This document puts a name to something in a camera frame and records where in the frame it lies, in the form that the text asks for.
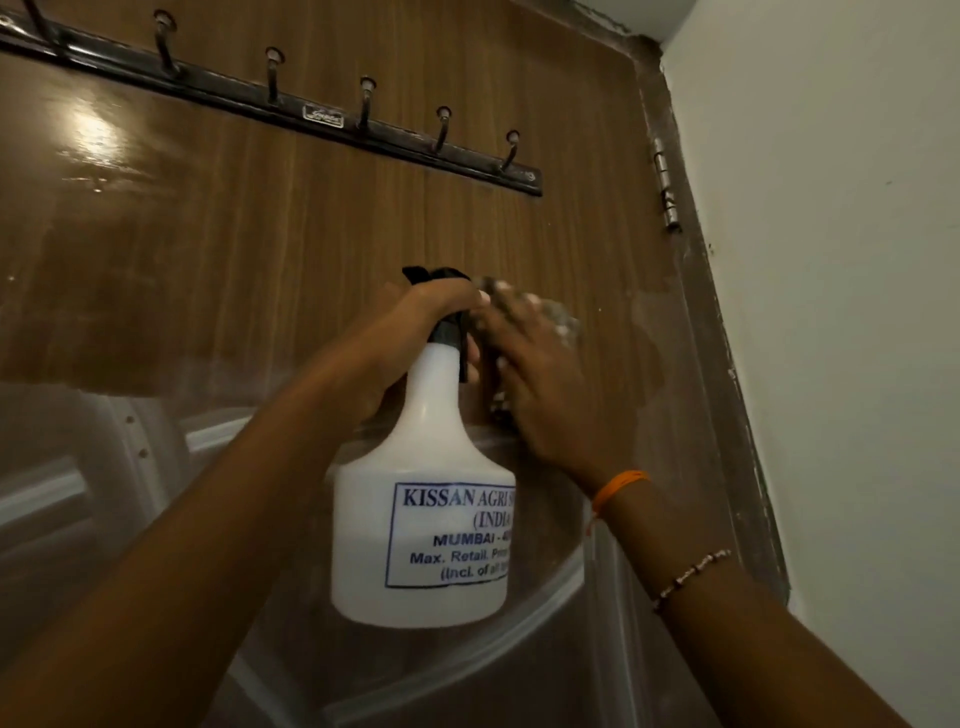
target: bracelet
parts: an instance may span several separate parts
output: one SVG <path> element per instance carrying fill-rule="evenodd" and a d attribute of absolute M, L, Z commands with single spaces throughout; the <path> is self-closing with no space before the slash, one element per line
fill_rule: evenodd
<path fill-rule="evenodd" d="M 684 587 L 684 583 L 687 579 L 695 574 L 700 573 L 710 564 L 720 561 L 720 559 L 726 559 L 728 556 L 733 556 L 733 552 L 728 548 L 721 548 L 719 551 L 707 554 L 703 559 L 701 559 L 699 564 L 694 564 L 692 567 L 684 571 L 683 574 L 673 580 L 673 583 L 670 586 L 660 592 L 660 596 L 654 599 L 654 612 L 659 612 L 663 608 L 663 604 L 666 602 L 666 600 L 670 598 L 670 595 L 672 595 L 678 589 L 682 589 Z"/>
<path fill-rule="evenodd" d="M 644 471 L 624 471 L 623 473 L 614 475 L 610 479 L 610 482 L 597 491 L 597 495 L 593 497 L 593 518 L 590 519 L 590 523 L 587 524 L 587 535 L 590 535 L 593 524 L 600 518 L 600 509 L 607 504 L 608 500 L 619 493 L 621 488 L 631 483 L 636 483 L 638 480 L 649 479 L 650 475 Z"/>

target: forearm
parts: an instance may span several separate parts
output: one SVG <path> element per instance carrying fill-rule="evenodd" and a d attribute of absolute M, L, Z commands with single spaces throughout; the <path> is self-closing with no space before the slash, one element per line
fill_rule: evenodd
<path fill-rule="evenodd" d="M 352 427 L 322 361 L 236 441 L 0 680 L 18 726 L 203 717 Z"/>
<path fill-rule="evenodd" d="M 623 488 L 603 517 L 651 597 L 733 546 L 647 482 Z M 734 559 L 686 580 L 660 615 L 725 725 L 905 726 Z"/>

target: bottle label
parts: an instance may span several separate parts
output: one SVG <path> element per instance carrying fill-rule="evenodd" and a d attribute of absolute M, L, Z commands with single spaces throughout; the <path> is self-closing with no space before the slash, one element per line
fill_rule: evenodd
<path fill-rule="evenodd" d="M 384 586 L 440 589 L 504 578 L 515 492 L 512 485 L 397 483 Z"/>

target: blue rectangular border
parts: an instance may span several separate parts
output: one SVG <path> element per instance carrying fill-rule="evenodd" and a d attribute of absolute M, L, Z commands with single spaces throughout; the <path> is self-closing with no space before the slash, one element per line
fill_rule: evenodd
<path fill-rule="evenodd" d="M 383 575 L 383 587 L 384 589 L 446 589 L 447 587 L 472 587 L 477 584 L 490 584 L 492 581 L 499 581 L 500 579 L 505 579 L 510 574 L 510 570 L 507 569 L 507 573 L 500 574 L 495 576 L 493 579 L 484 579 L 482 581 L 461 581 L 456 584 L 434 584 L 433 586 L 428 587 L 400 587 L 392 586 L 390 582 L 390 554 L 394 550 L 394 518 L 396 517 L 396 489 L 401 485 L 432 485 L 435 488 L 448 488 L 451 485 L 473 485 L 477 488 L 503 488 L 508 491 L 515 491 L 516 485 L 493 485 L 492 483 L 465 483 L 463 481 L 457 480 L 451 483 L 421 483 L 415 480 L 406 480 L 401 483 L 394 483 L 394 502 L 390 506 L 390 536 L 387 541 L 387 568 Z"/>

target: person's right hand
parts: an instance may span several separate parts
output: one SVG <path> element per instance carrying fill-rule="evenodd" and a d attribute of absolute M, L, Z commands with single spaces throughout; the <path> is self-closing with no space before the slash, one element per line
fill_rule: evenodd
<path fill-rule="evenodd" d="M 473 321 L 485 343 L 502 354 L 497 368 L 520 432 L 540 459 L 591 495 L 629 464 L 612 452 L 576 352 L 564 345 L 536 297 L 499 281 L 493 302 L 472 311 Z"/>

